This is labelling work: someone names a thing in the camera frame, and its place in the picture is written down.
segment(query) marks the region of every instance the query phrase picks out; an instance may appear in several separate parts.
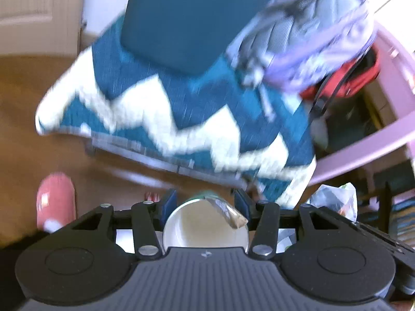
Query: zigzag pattern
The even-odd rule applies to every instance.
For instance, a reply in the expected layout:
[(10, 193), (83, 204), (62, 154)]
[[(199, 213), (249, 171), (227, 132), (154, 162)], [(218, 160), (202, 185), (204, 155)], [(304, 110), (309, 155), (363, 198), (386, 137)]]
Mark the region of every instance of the zigzag pattern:
[(97, 88), (91, 67), (92, 52), (86, 50), (45, 95), (36, 123), (49, 131), (58, 128), (65, 109), (78, 96), (110, 132), (143, 126), (164, 156), (209, 150), (216, 172), (258, 169), (260, 177), (271, 179), (283, 169), (288, 150), (281, 135), (267, 148), (240, 154), (240, 131), (227, 106), (202, 125), (178, 130), (157, 75), (140, 81), (111, 104)]
[(227, 106), (240, 131), (240, 152), (267, 148), (281, 134), (289, 151), (287, 165), (300, 166), (313, 159), (307, 119), (299, 101), (287, 106), (289, 97), (269, 89), (268, 95), (279, 120), (269, 123), (255, 90), (243, 90), (224, 57), (197, 78), (180, 76), (132, 56), (120, 44), (121, 17), (93, 44), (95, 77), (101, 92), (116, 99), (139, 81), (157, 74), (163, 84), (179, 130), (202, 125)]

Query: red bag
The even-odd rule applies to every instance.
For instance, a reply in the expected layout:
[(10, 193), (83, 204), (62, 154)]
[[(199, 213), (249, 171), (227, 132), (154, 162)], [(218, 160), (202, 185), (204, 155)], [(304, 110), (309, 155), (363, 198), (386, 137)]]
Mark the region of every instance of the red bag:
[(373, 45), (368, 52), (353, 61), (344, 63), (339, 70), (327, 75), (319, 84), (304, 90), (303, 99), (313, 100), (312, 118), (321, 117), (335, 97), (354, 96), (361, 88), (375, 80), (379, 74), (378, 49)]

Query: plastic bag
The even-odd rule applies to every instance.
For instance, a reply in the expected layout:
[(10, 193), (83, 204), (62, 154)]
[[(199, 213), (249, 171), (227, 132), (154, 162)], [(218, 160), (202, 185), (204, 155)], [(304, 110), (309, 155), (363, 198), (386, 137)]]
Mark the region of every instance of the plastic bag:
[(357, 196), (356, 189), (351, 183), (346, 183), (338, 188), (321, 185), (306, 203), (317, 208), (325, 206), (356, 222)]
[(297, 237), (295, 235), (295, 229), (279, 229), (276, 253), (279, 254), (281, 252), (285, 252), (290, 246), (292, 246), (296, 242)]

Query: white door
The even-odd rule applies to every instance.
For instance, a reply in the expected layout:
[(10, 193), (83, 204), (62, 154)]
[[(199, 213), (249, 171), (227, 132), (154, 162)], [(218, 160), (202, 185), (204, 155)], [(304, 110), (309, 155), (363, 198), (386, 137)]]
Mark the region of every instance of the white door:
[(77, 55), (84, 0), (0, 0), (0, 55)]

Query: white cup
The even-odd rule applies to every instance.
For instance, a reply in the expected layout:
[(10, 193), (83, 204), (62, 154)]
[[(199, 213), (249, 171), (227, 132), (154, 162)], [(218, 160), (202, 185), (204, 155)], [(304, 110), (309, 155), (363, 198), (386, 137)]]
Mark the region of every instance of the white cup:
[(250, 236), (245, 225), (233, 229), (225, 218), (205, 199), (192, 199), (175, 209), (163, 231), (163, 248), (248, 249)]

